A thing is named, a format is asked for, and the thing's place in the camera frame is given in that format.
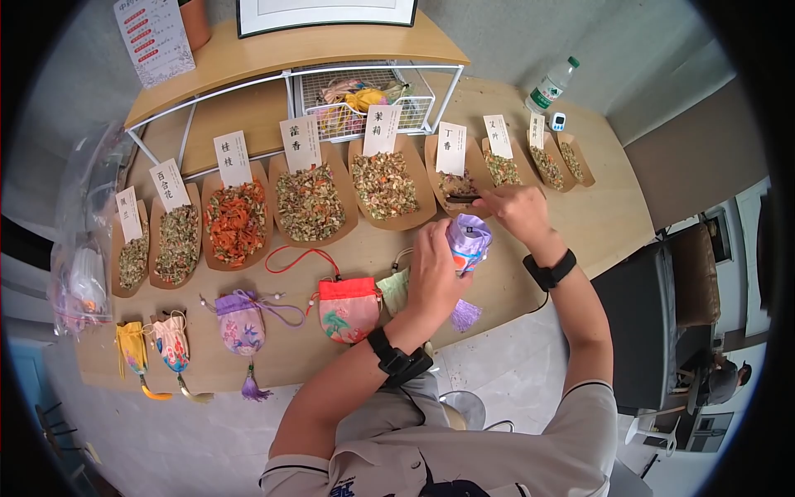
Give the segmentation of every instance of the person in background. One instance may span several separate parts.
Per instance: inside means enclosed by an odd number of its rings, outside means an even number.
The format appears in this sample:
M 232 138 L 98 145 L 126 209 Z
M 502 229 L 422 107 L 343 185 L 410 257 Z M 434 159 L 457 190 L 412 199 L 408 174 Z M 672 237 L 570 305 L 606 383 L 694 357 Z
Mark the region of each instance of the person in background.
M 410 355 L 447 320 L 472 283 L 471 272 L 456 275 L 444 236 L 451 220 L 443 219 L 417 233 L 405 310 L 328 364 L 290 402 L 259 481 L 265 495 L 607 495 L 618 412 L 602 304 L 549 225 L 540 190 L 512 185 L 481 195 L 473 204 L 488 208 L 532 254 L 525 267 L 549 290 L 569 343 L 562 397 L 551 422 L 540 435 L 455 431 L 439 402 L 436 378 L 427 371 L 399 389 L 381 388 L 390 377 L 389 363 L 380 359 L 387 353 L 385 341 L 389 353 Z M 517 270 L 521 264 L 516 261 Z
M 743 361 L 738 369 L 723 354 L 710 354 L 706 349 L 701 349 L 682 365 L 682 371 L 695 373 L 696 369 L 702 370 L 702 381 L 699 385 L 698 406 L 723 404 L 735 394 L 739 386 L 750 380 L 753 372 L 750 364 Z

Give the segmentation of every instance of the purple tassel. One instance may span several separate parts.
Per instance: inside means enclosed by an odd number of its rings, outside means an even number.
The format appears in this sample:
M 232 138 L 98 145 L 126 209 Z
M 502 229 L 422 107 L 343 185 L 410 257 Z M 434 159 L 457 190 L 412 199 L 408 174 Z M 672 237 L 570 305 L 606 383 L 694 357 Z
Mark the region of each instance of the purple tassel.
M 247 400 L 255 400 L 257 402 L 262 402 L 263 400 L 267 400 L 268 397 L 273 395 L 273 392 L 270 390 L 260 390 L 257 386 L 257 382 L 254 381 L 254 365 L 249 364 L 249 372 L 246 375 L 246 382 L 243 383 L 243 388 L 240 390 L 240 393 L 243 394 L 243 398 Z
M 458 333 L 466 332 L 478 319 L 480 319 L 481 311 L 483 310 L 477 305 L 472 305 L 465 301 L 458 301 L 456 308 L 453 309 L 452 314 L 450 314 L 452 328 Z

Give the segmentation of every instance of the picture frame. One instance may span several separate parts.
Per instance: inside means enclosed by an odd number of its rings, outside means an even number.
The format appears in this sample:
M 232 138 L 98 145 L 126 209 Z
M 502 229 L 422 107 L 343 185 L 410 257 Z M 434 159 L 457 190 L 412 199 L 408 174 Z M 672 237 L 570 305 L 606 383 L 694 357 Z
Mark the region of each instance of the picture frame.
M 237 0 L 238 38 L 335 24 L 414 26 L 417 0 Z

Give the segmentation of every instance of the herb label card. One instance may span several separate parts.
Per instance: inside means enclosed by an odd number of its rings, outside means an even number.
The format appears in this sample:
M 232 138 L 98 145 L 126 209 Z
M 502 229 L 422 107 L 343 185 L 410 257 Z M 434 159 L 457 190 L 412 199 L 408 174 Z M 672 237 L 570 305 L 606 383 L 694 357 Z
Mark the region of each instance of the herb label card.
M 124 243 L 130 243 L 144 235 L 141 229 L 141 218 L 138 216 L 138 200 L 135 198 L 135 187 L 131 186 L 116 194 L 118 218 L 122 221 Z
M 491 152 L 506 159 L 513 159 L 514 151 L 510 148 L 508 126 L 505 125 L 505 118 L 502 117 L 502 114 L 484 115 L 483 122 L 486 123 Z
M 248 162 L 246 139 L 243 137 L 242 131 L 213 138 L 213 142 L 224 188 L 254 181 Z
M 316 115 L 287 119 L 279 122 L 279 127 L 290 174 L 303 169 L 314 169 L 323 164 L 320 159 L 320 135 Z
M 436 171 L 463 176 L 467 155 L 467 127 L 439 123 L 439 143 L 436 145 Z
M 113 12 L 144 88 L 196 68 L 177 0 L 119 0 Z
M 379 152 L 395 151 L 398 122 L 403 107 L 399 105 L 371 105 L 364 126 L 364 148 L 362 155 L 372 157 Z
M 544 116 L 532 113 L 530 115 L 530 129 L 527 131 L 527 141 L 530 146 L 544 149 Z
M 190 205 L 191 199 L 188 197 L 188 191 L 185 190 L 180 169 L 176 167 L 174 159 L 168 159 L 166 162 L 154 166 L 149 170 L 149 174 L 152 175 L 152 181 L 157 187 L 157 193 L 160 194 L 160 200 L 163 201 L 166 212 L 171 212 L 183 205 Z

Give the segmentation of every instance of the flower pot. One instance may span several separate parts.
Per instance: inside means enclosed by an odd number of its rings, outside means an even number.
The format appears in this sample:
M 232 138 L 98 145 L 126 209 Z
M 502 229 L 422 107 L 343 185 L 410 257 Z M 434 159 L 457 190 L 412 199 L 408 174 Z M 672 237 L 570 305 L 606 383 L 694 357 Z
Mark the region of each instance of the flower pot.
M 190 0 L 180 7 L 180 14 L 185 34 L 188 35 L 188 45 L 191 52 L 195 52 L 210 40 L 210 25 L 207 23 L 204 0 Z

